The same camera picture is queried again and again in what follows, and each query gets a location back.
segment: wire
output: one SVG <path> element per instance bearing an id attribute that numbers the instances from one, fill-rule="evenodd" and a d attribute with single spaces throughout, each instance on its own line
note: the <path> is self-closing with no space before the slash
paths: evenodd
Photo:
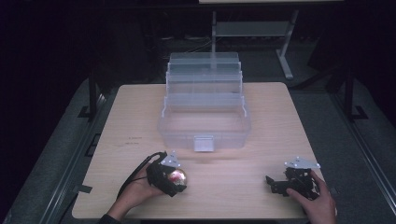
<path id="1" fill-rule="evenodd" d="M 147 178 L 146 176 L 139 177 L 139 178 L 136 178 L 136 179 L 133 179 L 133 180 L 131 180 L 131 182 L 130 182 L 130 183 L 132 183 L 132 182 L 134 182 L 134 181 L 136 181 L 136 180 L 139 180 L 139 179 L 146 179 L 146 178 Z"/>
<path id="2" fill-rule="evenodd" d="M 122 186 L 121 186 L 121 188 L 120 188 L 120 191 L 119 191 L 119 194 L 117 195 L 117 198 L 119 198 L 120 197 L 120 195 L 122 194 L 122 192 L 125 190 L 125 188 L 132 182 L 132 181 L 136 181 L 137 179 L 133 179 L 136 175 L 137 175 L 137 173 L 139 173 L 139 171 L 141 170 L 141 169 L 143 169 L 143 167 L 146 165 L 146 164 L 148 164 L 149 163 L 149 161 L 151 161 L 151 159 L 153 158 L 153 157 L 155 157 L 155 156 L 158 156 L 158 155 L 160 155 L 160 157 L 161 157 L 161 155 L 162 154 L 164 154 L 163 152 L 156 152 L 156 153 L 154 153 L 154 154 L 152 154 L 151 156 L 148 156 L 144 161 L 142 161 L 142 163 L 140 163 L 140 165 L 139 166 L 137 166 L 137 168 L 132 172 L 132 174 L 125 180 L 125 182 L 122 184 Z"/>
<path id="3" fill-rule="evenodd" d="M 207 45 L 210 45 L 211 43 L 212 43 L 212 41 L 209 40 L 209 41 L 207 41 L 206 43 L 204 43 L 204 44 L 201 45 L 201 46 L 198 46 L 198 47 L 195 47 L 195 48 L 193 48 L 193 49 L 189 49 L 189 50 L 185 51 L 185 53 L 196 52 L 196 51 L 198 51 L 198 50 L 200 50 L 200 49 L 204 49 Z"/>

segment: tabletop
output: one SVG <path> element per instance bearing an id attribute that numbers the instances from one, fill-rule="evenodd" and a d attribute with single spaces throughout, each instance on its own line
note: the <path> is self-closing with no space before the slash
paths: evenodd
<path id="1" fill-rule="evenodd" d="M 283 83 L 244 83 L 251 133 L 242 148 L 195 152 L 166 148 L 157 131 L 165 85 L 121 86 L 73 208 L 75 218 L 99 218 L 116 200 L 120 186 L 147 156 L 176 151 L 188 177 L 173 198 L 159 196 L 132 209 L 140 219 L 278 219 L 304 217 L 290 197 L 271 192 L 265 176 L 285 180 L 285 161 L 315 155 Z"/>

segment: gray carpet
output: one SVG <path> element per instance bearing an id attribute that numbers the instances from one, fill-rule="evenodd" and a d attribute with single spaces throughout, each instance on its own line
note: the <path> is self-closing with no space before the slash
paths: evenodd
<path id="1" fill-rule="evenodd" d="M 313 43 L 294 43 L 290 45 L 287 58 L 294 80 L 286 80 L 281 72 L 273 49 L 260 51 L 241 51 L 240 60 L 244 81 L 281 81 L 293 86 L 312 77 L 316 71 L 308 66 Z M 348 123 L 340 111 L 334 97 L 324 91 L 327 79 L 322 79 L 304 91 L 290 91 L 293 102 L 304 125 L 306 134 L 322 166 L 337 203 L 338 223 L 396 223 L 381 189 L 362 156 L 360 145 L 354 139 Z M 158 76 L 152 83 L 162 83 Z M 354 125 L 359 129 L 367 145 L 373 150 L 376 159 L 386 173 L 389 181 L 396 186 L 396 131 L 381 111 L 373 103 L 368 91 L 356 82 L 354 103 L 363 107 L 369 119 L 357 120 Z M 69 107 L 54 130 L 51 139 L 27 179 L 20 195 L 10 211 L 6 223 L 39 223 L 45 214 L 48 223 L 95 223 L 96 220 L 76 220 L 71 216 L 73 199 L 84 178 L 91 158 L 84 154 L 91 140 L 103 130 L 108 112 L 117 94 L 117 87 L 106 95 L 106 101 L 99 108 L 98 115 L 91 123 L 88 119 L 78 118 L 79 110 L 88 105 L 88 83 L 83 82 L 70 102 Z M 73 155 L 78 155 L 76 165 L 70 167 Z M 72 168 L 67 183 L 59 186 L 64 171 Z M 51 196 L 56 189 L 63 189 L 58 207 L 48 208 Z M 305 223 L 306 220 L 279 220 L 279 223 Z M 139 223 L 127 220 L 125 223 Z"/>

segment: metal frame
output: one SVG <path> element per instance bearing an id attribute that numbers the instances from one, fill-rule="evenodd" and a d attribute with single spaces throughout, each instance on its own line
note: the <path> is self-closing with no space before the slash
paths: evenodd
<path id="1" fill-rule="evenodd" d="M 40 219 L 40 224 L 44 223 L 54 223 L 55 218 L 59 213 L 59 209 L 61 207 L 62 202 L 64 201 L 64 197 L 67 193 L 67 190 L 70 188 L 70 181 L 72 179 L 72 174 L 75 171 L 75 168 L 78 164 L 80 158 L 83 157 L 84 153 L 86 152 L 85 149 L 91 144 L 90 136 L 95 133 L 92 133 L 96 124 L 96 120 L 100 118 L 100 114 L 102 112 L 102 107 L 106 103 L 106 98 L 103 94 L 99 94 L 98 98 L 93 97 L 96 95 L 96 88 L 93 81 L 93 74 L 90 74 L 90 106 L 91 112 L 87 113 L 88 117 L 81 117 L 81 118 L 88 118 L 88 122 L 85 127 L 84 134 L 81 136 L 78 146 L 76 147 L 73 155 L 67 164 L 64 173 L 62 174 L 61 180 L 59 181 L 58 185 L 56 186 L 55 190 L 52 192 L 49 204 L 47 205 L 46 211 L 42 215 Z"/>
<path id="2" fill-rule="evenodd" d="M 96 84 L 95 84 L 95 75 L 94 72 L 90 72 L 88 77 L 89 91 L 90 91 L 90 106 L 84 106 L 79 111 L 79 118 L 89 118 L 88 122 L 91 122 L 96 115 L 97 111 L 97 103 L 96 103 Z"/>
<path id="3" fill-rule="evenodd" d="M 364 158 L 364 161 L 366 162 L 366 165 L 368 169 L 370 170 L 373 179 L 375 180 L 376 184 L 382 191 L 382 194 L 385 197 L 385 200 L 387 201 L 390 209 L 392 210 L 393 214 L 396 215 L 396 189 L 391 185 L 389 182 L 387 176 L 385 175 L 384 171 L 382 170 L 381 166 L 379 165 L 378 161 L 376 160 L 372 149 L 368 146 L 368 144 L 365 142 L 364 138 L 361 136 L 361 133 L 356 126 L 355 122 L 351 120 L 351 113 L 346 113 L 345 111 L 345 104 L 337 97 L 336 94 L 331 94 L 331 99 L 332 102 L 335 105 L 338 105 L 336 108 L 338 109 L 339 113 L 344 115 L 342 116 L 342 119 L 344 120 L 344 123 L 346 124 L 348 130 L 351 132 L 353 135 L 356 143 L 358 144 L 362 156 Z"/>
<path id="4" fill-rule="evenodd" d="M 285 41 L 280 49 L 276 50 L 280 66 L 286 79 L 293 79 L 286 51 L 288 50 L 291 35 L 299 10 L 294 10 L 289 21 L 254 21 L 254 22 L 217 22 L 216 11 L 213 11 L 212 19 L 212 52 L 216 52 L 218 36 L 284 36 Z"/>

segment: person's left hand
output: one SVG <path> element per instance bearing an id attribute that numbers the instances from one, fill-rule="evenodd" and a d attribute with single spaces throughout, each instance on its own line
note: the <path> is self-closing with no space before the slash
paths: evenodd
<path id="1" fill-rule="evenodd" d="M 148 166 L 149 164 L 145 165 L 139 173 L 137 173 L 134 177 L 134 179 L 137 180 L 131 182 L 122 192 L 120 197 L 113 203 L 110 210 L 107 212 L 109 216 L 121 221 L 133 207 L 138 206 L 149 198 L 163 194 L 160 189 L 151 186 L 148 180 L 144 178 L 147 176 L 146 168 Z"/>

